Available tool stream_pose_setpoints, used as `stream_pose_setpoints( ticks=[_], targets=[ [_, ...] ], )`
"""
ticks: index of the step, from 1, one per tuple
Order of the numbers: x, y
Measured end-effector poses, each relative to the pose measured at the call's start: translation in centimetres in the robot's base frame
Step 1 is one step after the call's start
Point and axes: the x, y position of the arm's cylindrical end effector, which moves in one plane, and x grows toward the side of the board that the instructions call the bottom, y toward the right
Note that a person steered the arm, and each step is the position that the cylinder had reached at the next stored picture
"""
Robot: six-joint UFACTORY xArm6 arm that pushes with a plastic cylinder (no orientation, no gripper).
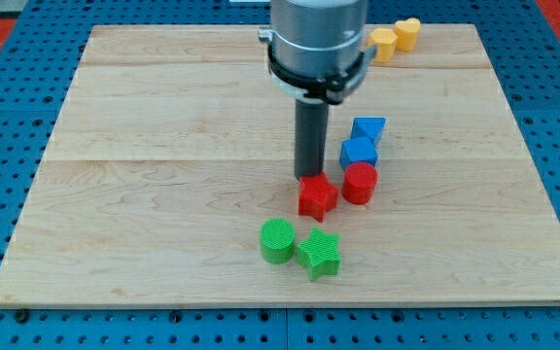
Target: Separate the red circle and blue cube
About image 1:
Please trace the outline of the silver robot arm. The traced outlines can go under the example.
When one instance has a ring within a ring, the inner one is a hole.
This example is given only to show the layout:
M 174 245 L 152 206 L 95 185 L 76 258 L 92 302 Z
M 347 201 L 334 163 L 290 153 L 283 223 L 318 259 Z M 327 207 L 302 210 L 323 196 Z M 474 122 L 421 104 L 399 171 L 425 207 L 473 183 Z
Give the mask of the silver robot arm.
M 368 0 L 271 0 L 259 39 L 274 84 L 305 103 L 342 103 L 376 53 L 362 50 L 367 12 Z

